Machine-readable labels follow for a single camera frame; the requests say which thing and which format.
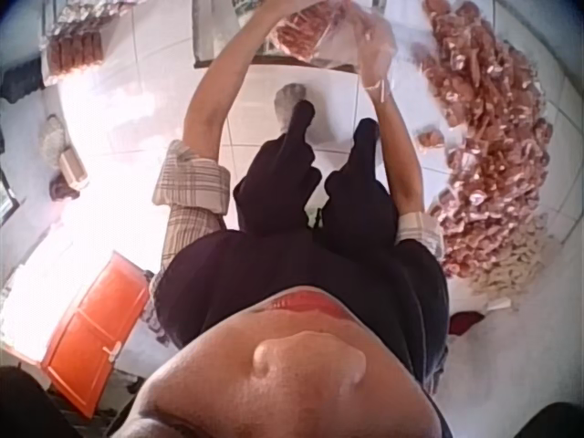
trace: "hand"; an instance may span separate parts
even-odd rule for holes
[[[357,40],[363,87],[372,99],[383,99],[389,93],[387,77],[396,52],[391,25],[380,16],[366,14],[352,3],[349,4],[348,19]]]
[[[262,7],[275,13],[279,18],[285,18],[322,1],[323,0],[265,0]]]

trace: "orange door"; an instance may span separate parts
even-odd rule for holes
[[[87,417],[93,416],[114,361],[147,300],[142,271],[114,253],[59,322],[41,368]]]

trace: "leg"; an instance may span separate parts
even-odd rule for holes
[[[379,127],[362,120],[349,160],[325,184],[329,196],[322,211],[321,241],[331,250],[359,257],[395,243],[398,213],[385,187],[375,179]]]
[[[291,114],[288,133],[262,146],[234,189],[239,226],[247,233],[271,235],[308,228],[304,208],[322,178],[312,167],[314,152],[305,142],[314,107],[303,100]]]

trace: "rolled-up sleeve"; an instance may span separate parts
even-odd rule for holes
[[[151,281],[152,293],[166,267],[183,248],[224,229],[230,180],[229,171],[214,160],[197,157],[181,141],[171,144],[152,197],[155,205],[171,207],[161,271]]]
[[[429,214],[409,213],[400,217],[396,244],[407,239],[420,242],[438,260],[444,257],[442,227]]]

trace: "person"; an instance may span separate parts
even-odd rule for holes
[[[181,350],[146,380],[118,438],[451,436],[425,390],[445,349],[443,240],[388,86],[382,20],[349,7],[379,125],[360,122],[326,180],[322,224],[305,213],[321,174],[305,141],[315,110],[296,84],[276,97],[285,133],[234,189],[240,231],[224,226],[227,114],[270,30],[317,2],[265,0],[193,95],[153,195],[171,214],[151,292]],[[375,178],[380,136],[391,195]]]

